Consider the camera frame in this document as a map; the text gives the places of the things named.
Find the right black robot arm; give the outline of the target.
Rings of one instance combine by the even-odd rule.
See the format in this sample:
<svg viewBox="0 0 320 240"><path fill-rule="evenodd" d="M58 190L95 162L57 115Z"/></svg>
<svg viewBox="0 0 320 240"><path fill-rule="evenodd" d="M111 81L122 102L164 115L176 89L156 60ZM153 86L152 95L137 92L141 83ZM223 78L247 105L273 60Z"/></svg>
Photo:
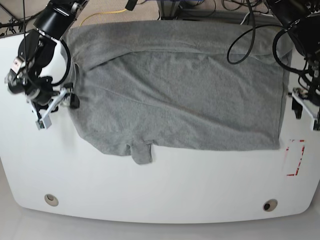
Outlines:
<svg viewBox="0 0 320 240"><path fill-rule="evenodd" d="M71 109L80 106L73 83L65 82L71 68L71 53L63 36L87 4L86 0L49 1L36 17L34 28L23 33L17 57L4 79L10 93L26 96L40 130L51 126L50 114L58 111L60 105ZM52 61L57 42L66 53L66 70L62 78L54 82L51 76L40 74Z"/></svg>

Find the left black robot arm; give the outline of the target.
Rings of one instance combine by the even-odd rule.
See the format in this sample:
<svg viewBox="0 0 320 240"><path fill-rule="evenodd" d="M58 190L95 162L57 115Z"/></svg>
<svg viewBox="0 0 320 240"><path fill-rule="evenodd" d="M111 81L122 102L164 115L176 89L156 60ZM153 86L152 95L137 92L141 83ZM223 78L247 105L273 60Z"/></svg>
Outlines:
<svg viewBox="0 0 320 240"><path fill-rule="evenodd" d="M320 130L320 113L313 113L305 105L309 101L320 106L320 2L318 0L266 0L264 4L281 23L282 30L277 33L272 43L272 54L275 61L286 71L298 75L305 85L293 88L291 92L291 110L297 120L303 111L311 117L311 129ZM302 70L282 63L277 54L279 39L288 34L295 49L304 57Z"/></svg>

